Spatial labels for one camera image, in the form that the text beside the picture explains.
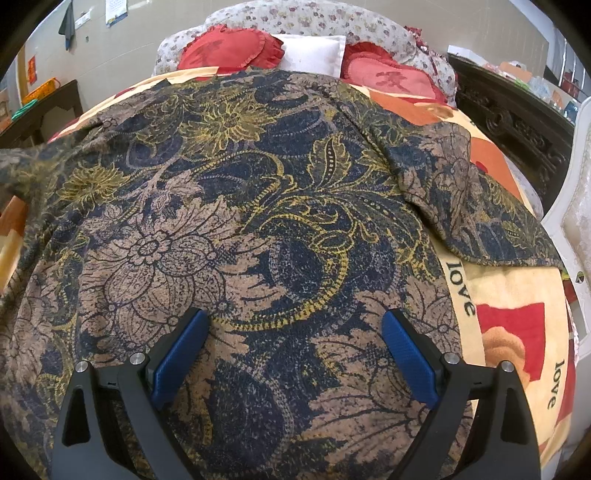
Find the floral headboard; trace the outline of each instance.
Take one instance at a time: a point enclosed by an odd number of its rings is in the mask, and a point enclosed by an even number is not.
[[[383,15],[342,2],[323,0],[255,0],[222,8],[203,25],[183,30],[160,44],[152,75],[177,69],[183,48],[209,27],[257,28],[270,34],[345,35],[347,43],[371,41],[388,50],[394,60],[427,72],[454,105],[456,75],[449,63],[417,47],[413,34]]]

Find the dark wooden dresser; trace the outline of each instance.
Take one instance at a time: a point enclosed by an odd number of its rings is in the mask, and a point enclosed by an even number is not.
[[[29,137],[33,139],[35,145],[42,144],[47,140],[41,134],[43,117],[56,107],[74,110],[75,117],[84,113],[78,94],[77,80],[72,80],[51,92],[12,122],[6,130],[0,133],[0,148],[17,147],[21,140]]]
[[[455,55],[449,62],[457,107],[519,167],[548,212],[569,167],[573,124],[510,80]]]

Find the white chair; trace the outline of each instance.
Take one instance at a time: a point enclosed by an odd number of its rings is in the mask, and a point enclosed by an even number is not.
[[[560,461],[565,461],[591,423],[591,98],[583,102],[574,129],[573,150],[564,184],[556,201],[542,219],[573,282],[579,301],[572,308],[579,334],[579,362],[569,438],[542,471],[550,480]]]
[[[542,219],[573,282],[580,311],[573,309],[579,359],[591,353],[591,98],[574,129],[569,170],[556,201]]]

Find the metal screw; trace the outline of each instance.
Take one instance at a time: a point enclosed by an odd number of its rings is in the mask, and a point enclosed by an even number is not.
[[[515,370],[515,365],[509,362],[509,360],[503,360],[501,362],[501,368],[503,369],[503,371],[510,374],[513,370]]]
[[[76,371],[80,374],[83,371],[85,371],[87,368],[88,368],[88,362],[86,360],[82,360],[82,362],[78,362],[76,364]]]
[[[460,356],[452,352],[448,352],[445,355],[443,355],[443,359],[450,365],[456,365],[460,363]]]
[[[132,356],[129,357],[129,361],[132,365],[139,365],[144,360],[146,360],[146,356],[142,352],[134,353]]]

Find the wall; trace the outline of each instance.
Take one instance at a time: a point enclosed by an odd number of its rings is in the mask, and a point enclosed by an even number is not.
[[[18,86],[17,86],[17,61],[16,59],[9,66],[6,75],[2,79],[2,84],[5,85],[0,87],[8,89],[8,108],[14,113],[21,107],[21,101],[18,97]]]
[[[554,23],[542,10],[536,7],[531,0],[510,0],[521,13],[538,29],[538,31],[548,41],[548,57],[546,65],[552,68],[554,61],[554,49],[556,47],[556,35],[554,33]]]
[[[74,0],[74,18],[91,11],[91,20],[76,30],[66,51],[58,29],[68,2],[63,2],[33,32],[25,45],[27,60],[36,55],[38,80],[77,79],[86,110],[149,77],[160,42],[201,24],[213,11],[235,0],[128,0],[129,15],[105,25],[104,0]],[[449,44],[470,48],[488,61],[519,60],[542,74],[548,42],[509,0],[350,0],[401,25],[423,29],[429,45],[441,52]]]
[[[423,29],[431,48],[469,48],[487,61],[519,60],[542,75],[548,41],[509,0],[366,0],[365,8]]]
[[[215,9],[224,6],[213,2]],[[77,79],[84,110],[149,77],[160,42],[199,25],[214,11],[212,0],[128,0],[128,17],[108,28],[104,0],[74,0],[74,18],[92,8],[91,20],[76,30],[73,48],[66,51],[58,30],[68,3],[57,7],[25,44],[27,60],[36,55],[37,63],[37,82],[29,88],[51,77],[63,83]]]

